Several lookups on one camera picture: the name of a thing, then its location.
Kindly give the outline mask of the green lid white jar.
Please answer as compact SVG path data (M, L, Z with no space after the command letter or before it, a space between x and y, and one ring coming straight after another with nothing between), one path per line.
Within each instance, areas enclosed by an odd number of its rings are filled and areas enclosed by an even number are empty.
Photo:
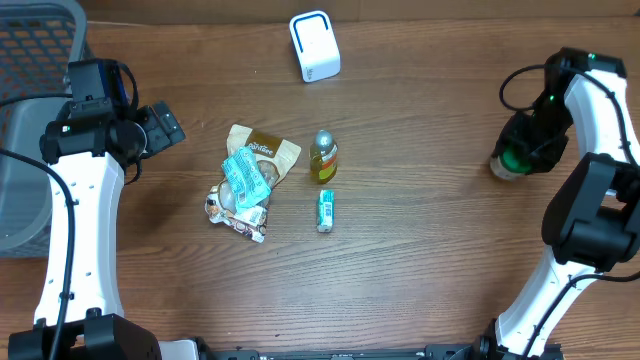
M492 157L489 166L496 177L507 181L524 176L531 170L531 164L513 147L506 147L503 153Z

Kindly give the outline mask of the white red snack wrapper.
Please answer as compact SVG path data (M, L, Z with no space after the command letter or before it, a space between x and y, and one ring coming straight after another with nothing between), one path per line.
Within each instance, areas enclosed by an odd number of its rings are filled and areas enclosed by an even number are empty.
M256 243L264 242L268 209L256 205L248 210L237 210L233 192L226 180L211 187L204 209L211 223L224 224Z

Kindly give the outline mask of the brown snack packet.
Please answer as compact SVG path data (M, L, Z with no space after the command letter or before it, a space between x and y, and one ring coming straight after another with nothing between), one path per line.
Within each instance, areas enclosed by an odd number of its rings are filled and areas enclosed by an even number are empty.
M286 177L301 153L301 147L291 141L239 124L231 127L226 145L229 156L241 147L249 148L271 189Z

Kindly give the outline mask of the grey plastic mesh basket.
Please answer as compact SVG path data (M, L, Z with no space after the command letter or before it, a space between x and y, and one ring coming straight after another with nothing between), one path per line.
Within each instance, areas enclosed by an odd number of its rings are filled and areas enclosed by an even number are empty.
M68 64L89 58L87 18L74 0L1 2L1 147L41 161L39 139L71 99ZM1 255L44 257L51 223L49 179L1 157Z

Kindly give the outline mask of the yellow oil bottle silver cap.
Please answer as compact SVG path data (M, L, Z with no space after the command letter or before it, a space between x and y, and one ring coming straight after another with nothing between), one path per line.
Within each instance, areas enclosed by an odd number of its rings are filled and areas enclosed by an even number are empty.
M337 173L338 145L327 130L319 130L309 149L312 178L319 184L328 183Z

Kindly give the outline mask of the small teal tissue pack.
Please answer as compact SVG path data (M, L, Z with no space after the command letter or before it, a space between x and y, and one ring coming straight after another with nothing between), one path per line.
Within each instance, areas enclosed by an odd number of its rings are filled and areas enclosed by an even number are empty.
M334 226L334 191L321 190L317 201L317 230L329 233Z

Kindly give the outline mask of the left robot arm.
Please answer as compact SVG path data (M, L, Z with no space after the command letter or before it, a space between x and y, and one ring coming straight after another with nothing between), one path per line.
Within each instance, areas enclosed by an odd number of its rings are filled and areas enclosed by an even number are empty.
M127 320L116 276L116 222L126 170L181 142L163 103L128 95L116 60L72 62L72 99L40 139L52 198L46 283L32 329L9 338L11 359L196 359L194 340L160 341Z

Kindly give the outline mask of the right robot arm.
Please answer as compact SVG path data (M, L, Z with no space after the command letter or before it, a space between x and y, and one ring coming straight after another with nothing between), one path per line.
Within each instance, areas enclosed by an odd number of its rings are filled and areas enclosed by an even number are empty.
M475 359L558 359L549 335L579 295L639 251L639 142L621 59L563 47L541 64L544 89L516 107L490 156L504 180L550 172L574 129L581 159L545 210L544 251L512 305L469 350Z

